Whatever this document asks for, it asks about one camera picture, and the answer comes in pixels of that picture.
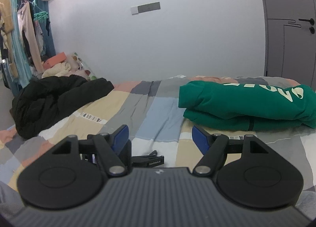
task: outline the logo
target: logo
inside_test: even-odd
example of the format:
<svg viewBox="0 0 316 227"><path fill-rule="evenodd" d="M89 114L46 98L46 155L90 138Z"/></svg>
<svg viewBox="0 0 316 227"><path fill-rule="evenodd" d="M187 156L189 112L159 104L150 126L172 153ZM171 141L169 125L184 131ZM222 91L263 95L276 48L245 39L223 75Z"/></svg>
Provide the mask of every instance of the logo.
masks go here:
<svg viewBox="0 0 316 227"><path fill-rule="evenodd" d="M161 162L161 160L155 161L155 162L149 163L149 165L157 164L157 163L160 163L160 162Z"/></svg>
<svg viewBox="0 0 316 227"><path fill-rule="evenodd" d="M160 174L162 174L163 172L164 172L164 170L159 169L159 170L156 171L156 174L159 174L159 175L160 175Z"/></svg>

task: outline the black jacket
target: black jacket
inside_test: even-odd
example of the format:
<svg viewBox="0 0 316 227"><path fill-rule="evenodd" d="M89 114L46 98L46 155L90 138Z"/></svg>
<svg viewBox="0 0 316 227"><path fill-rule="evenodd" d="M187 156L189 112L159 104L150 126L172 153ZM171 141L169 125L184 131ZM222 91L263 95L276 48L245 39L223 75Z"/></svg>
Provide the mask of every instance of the black jacket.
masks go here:
<svg viewBox="0 0 316 227"><path fill-rule="evenodd" d="M87 81L71 75L32 80L12 101L16 130L23 138L32 138L113 89L104 78Z"/></svg>

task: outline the door handle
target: door handle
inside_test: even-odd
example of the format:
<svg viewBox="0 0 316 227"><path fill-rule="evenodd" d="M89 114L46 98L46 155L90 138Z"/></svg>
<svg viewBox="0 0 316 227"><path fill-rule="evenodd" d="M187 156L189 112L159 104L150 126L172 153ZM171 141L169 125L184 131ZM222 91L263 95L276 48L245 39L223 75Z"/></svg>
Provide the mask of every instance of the door handle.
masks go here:
<svg viewBox="0 0 316 227"><path fill-rule="evenodd" d="M315 21L314 19L310 19L310 20L307 20L307 19L298 19L299 21L307 21L309 22L311 25L314 25L315 24Z"/></svg>

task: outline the clothes hanger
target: clothes hanger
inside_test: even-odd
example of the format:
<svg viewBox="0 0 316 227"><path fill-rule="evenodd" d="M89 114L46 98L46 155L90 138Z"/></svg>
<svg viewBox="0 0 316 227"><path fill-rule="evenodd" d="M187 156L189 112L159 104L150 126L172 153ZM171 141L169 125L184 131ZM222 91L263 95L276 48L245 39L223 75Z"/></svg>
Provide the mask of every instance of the clothes hanger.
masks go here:
<svg viewBox="0 0 316 227"><path fill-rule="evenodd" d="M38 13L34 13L34 20L39 22L44 22L48 18L48 12L43 11L41 8L39 8L36 4L36 0L33 0L33 11L35 12L36 7L41 10Z"/></svg>
<svg viewBox="0 0 316 227"><path fill-rule="evenodd" d="M21 10L21 8L22 8L27 2L29 2L29 1L28 1L28 0L25 0L25 1L23 2L23 0L22 0L22 3L21 3L21 5L20 5L19 10Z"/></svg>

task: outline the green sweatshirt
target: green sweatshirt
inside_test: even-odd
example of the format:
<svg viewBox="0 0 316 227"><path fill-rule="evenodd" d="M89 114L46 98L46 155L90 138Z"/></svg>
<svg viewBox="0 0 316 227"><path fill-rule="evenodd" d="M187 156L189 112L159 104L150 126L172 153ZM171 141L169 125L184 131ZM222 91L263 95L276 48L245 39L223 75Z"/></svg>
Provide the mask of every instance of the green sweatshirt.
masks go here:
<svg viewBox="0 0 316 227"><path fill-rule="evenodd" d="M184 117L222 130L316 127L316 93L306 85L287 89L254 84L191 81L180 87Z"/></svg>

